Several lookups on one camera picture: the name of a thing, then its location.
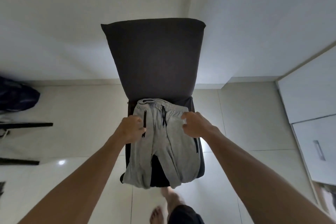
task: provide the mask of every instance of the forearm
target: forearm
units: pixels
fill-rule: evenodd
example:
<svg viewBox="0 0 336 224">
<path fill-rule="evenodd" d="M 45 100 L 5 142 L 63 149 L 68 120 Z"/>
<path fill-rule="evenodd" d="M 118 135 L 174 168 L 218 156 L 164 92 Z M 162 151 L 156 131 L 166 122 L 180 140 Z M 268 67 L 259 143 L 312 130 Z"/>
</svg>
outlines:
<svg viewBox="0 0 336 224">
<path fill-rule="evenodd" d="M 276 172 L 213 127 L 204 137 L 255 224 L 334 223 Z"/>
<path fill-rule="evenodd" d="M 84 224 L 111 174 L 124 144 L 115 136 L 50 191 L 19 224 Z"/>
</svg>

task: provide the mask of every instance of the drawstring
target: drawstring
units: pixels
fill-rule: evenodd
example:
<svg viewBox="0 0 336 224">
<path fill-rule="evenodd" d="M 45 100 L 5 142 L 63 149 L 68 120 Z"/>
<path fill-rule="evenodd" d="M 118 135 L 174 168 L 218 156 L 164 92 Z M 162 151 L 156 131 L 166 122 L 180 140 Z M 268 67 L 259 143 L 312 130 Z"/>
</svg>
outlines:
<svg viewBox="0 0 336 224">
<path fill-rule="evenodd" d="M 162 105 L 162 119 L 163 119 L 162 125 L 163 125 L 163 127 L 165 126 L 165 124 L 166 124 L 166 127 L 167 127 L 166 115 L 167 115 L 166 109 Z"/>
</svg>

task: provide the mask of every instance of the waistband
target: waistband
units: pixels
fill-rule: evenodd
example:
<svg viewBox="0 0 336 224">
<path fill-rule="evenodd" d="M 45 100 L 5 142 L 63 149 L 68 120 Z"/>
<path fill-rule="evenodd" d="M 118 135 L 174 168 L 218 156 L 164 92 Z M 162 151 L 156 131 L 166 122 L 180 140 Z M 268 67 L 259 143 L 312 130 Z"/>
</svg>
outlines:
<svg viewBox="0 0 336 224">
<path fill-rule="evenodd" d="M 159 99 L 159 98 L 145 98 L 141 99 L 138 101 L 137 106 L 141 107 L 142 105 L 152 105 L 157 108 L 161 108 L 162 106 L 165 107 L 166 110 L 174 110 L 174 111 L 179 111 L 179 112 L 187 112 L 188 108 L 185 106 L 180 106 L 180 105 L 174 105 L 172 103 L 169 103 L 166 100 Z"/>
</svg>

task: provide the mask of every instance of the chair backrest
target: chair backrest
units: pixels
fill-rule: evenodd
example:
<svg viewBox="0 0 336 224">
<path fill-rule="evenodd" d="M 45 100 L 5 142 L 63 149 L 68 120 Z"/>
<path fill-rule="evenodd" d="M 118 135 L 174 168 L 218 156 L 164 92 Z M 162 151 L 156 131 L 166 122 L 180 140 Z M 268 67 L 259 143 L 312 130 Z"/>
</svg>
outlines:
<svg viewBox="0 0 336 224">
<path fill-rule="evenodd" d="M 193 93 L 205 24 L 167 18 L 102 24 L 130 101 L 182 99 Z"/>
</svg>

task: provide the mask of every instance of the dark shorts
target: dark shorts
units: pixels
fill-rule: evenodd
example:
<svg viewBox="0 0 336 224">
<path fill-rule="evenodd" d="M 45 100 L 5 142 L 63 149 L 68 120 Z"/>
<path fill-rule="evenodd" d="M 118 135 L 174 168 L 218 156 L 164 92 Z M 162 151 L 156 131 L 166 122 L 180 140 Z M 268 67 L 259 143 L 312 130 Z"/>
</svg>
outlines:
<svg viewBox="0 0 336 224">
<path fill-rule="evenodd" d="M 177 206 L 168 220 L 168 224 L 204 224 L 201 216 L 187 205 Z"/>
</svg>

